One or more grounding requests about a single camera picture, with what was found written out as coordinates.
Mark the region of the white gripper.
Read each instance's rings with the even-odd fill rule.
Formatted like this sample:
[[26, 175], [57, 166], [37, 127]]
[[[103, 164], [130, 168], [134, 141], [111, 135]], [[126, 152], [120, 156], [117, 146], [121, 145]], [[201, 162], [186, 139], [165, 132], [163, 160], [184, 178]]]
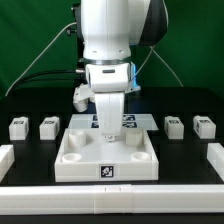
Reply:
[[95, 96], [99, 129], [104, 136], [119, 136], [128, 89], [130, 64], [86, 66], [86, 76]]

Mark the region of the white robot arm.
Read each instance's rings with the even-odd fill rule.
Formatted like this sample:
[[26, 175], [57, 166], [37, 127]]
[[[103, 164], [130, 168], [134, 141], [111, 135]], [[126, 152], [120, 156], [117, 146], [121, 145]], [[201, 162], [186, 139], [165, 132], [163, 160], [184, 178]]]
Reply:
[[164, 0], [81, 0], [78, 8], [87, 82], [75, 89], [77, 111], [95, 100], [100, 133], [108, 140], [122, 129], [125, 93], [133, 77], [132, 45], [153, 46], [166, 34]]

